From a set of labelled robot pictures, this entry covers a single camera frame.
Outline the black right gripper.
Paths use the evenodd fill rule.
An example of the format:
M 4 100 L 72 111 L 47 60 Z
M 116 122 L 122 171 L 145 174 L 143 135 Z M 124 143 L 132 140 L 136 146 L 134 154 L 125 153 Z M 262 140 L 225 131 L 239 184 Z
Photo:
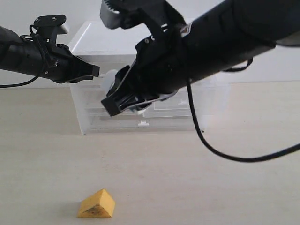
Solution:
M 132 66 L 118 70 L 115 83 L 101 103 L 110 116 L 126 110 L 143 113 L 150 98 L 171 95 L 190 85 L 190 38 L 146 37 L 136 45 L 137 55 Z

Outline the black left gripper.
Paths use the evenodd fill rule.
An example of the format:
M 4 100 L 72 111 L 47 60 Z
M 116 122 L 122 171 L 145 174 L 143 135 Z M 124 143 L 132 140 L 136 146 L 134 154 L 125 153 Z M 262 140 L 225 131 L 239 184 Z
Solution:
M 99 77 L 100 67 L 74 56 L 67 45 L 46 44 L 51 67 L 49 79 L 55 83 L 75 83 Z

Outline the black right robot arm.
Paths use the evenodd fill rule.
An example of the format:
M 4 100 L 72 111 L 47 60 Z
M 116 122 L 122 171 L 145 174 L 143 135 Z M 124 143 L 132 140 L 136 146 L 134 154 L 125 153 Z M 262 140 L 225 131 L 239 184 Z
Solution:
M 300 3 L 297 0 L 225 0 L 186 23 L 165 0 L 108 0 L 118 11 L 108 28 L 145 24 L 150 36 L 136 45 L 131 66 L 116 74 L 102 100 L 111 116 L 142 110 L 185 87 L 277 45 L 300 45 Z

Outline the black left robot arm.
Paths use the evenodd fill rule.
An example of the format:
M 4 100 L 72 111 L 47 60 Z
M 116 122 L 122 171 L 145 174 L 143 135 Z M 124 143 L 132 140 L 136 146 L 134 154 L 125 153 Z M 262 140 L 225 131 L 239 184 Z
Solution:
M 38 33 L 19 36 L 0 28 L 0 68 L 49 79 L 78 83 L 99 77 L 100 67 L 73 55 L 65 44 L 51 43 Z

